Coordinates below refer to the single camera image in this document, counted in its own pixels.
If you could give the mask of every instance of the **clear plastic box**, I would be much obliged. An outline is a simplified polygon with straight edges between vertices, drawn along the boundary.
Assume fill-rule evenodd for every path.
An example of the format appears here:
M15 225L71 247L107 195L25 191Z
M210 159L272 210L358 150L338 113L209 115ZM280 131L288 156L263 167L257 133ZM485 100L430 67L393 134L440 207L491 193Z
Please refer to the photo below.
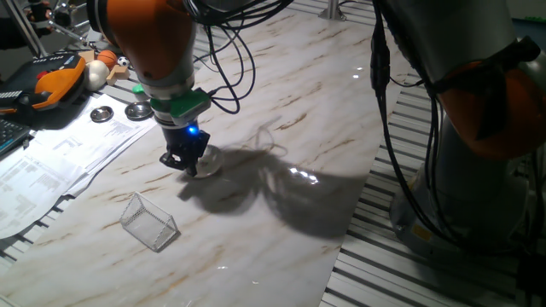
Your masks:
M121 226L154 252L179 235L171 214L135 192L119 219Z

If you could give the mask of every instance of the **metal lid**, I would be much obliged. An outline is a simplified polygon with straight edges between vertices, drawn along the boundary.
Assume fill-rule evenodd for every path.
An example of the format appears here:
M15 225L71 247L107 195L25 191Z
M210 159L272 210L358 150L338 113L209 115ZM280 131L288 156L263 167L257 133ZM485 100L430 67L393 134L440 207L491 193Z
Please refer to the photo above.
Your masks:
M113 109L109 106L102 106L91 111L91 120L96 123L109 121L113 117Z
M147 101L134 102L125 108L125 115L130 120L149 119L152 114L154 114L154 110L152 110L152 106Z

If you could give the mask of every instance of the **metal rod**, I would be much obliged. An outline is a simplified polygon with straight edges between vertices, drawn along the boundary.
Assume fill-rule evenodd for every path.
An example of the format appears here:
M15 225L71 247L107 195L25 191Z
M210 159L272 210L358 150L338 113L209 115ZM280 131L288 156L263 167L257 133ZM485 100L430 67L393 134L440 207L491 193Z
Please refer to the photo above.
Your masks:
M335 12L338 9L339 2L340 2L339 0L328 0L328 8L326 9L327 10L326 14L328 16L328 19L330 20L335 19Z
M85 43L85 38L82 38L78 34L76 34L74 32L70 32L67 29L65 29L64 27L57 25L56 23L54 23L54 21L50 20L50 21L48 21L48 24L50 26L53 26L53 28L56 29L58 32L61 32L62 34L65 34L70 38L77 39L81 43Z
M76 29L82 27L82 26L87 26L89 25L89 21L88 20L85 20L85 21L82 21L80 23L78 23L76 26L74 26Z
M8 10L9 17L15 22L20 34L25 39L26 45L31 50L32 54L37 57L47 56L44 46L40 42L38 35L32 29L31 23L26 18L26 15L20 9L16 0L2 0L4 7Z

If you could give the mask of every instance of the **round metal disc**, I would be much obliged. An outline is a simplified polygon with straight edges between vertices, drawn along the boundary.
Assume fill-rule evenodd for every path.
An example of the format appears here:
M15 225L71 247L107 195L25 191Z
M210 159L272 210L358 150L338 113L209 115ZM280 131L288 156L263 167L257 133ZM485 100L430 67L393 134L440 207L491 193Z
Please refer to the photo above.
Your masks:
M223 164L224 153L222 153L222 150L213 145L206 145L203 156L197 160L197 164L195 165L197 175L193 178L201 179L210 177L219 171ZM184 174L187 179L192 178L186 171Z
M102 106L91 111L91 120L96 123L104 123L113 117L113 109L109 106Z
M125 108L125 115L130 120L144 120L149 119L154 111L149 102L134 102Z

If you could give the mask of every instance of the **marble pattern surface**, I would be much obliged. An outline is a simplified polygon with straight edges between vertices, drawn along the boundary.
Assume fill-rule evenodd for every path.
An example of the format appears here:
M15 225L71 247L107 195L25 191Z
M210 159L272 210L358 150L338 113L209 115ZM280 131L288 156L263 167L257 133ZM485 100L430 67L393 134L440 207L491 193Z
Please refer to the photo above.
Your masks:
M43 307L318 305L380 143L372 31L293 11L243 31L258 70L254 92L236 116L215 107L200 116L224 151L222 171L187 180L164 167L155 127L35 242L0 293ZM389 44L392 76L403 81L409 64ZM237 79L233 48L219 55ZM203 68L196 82L211 90L222 80ZM399 91L388 88L390 110ZM133 191L181 231L160 253L119 225Z

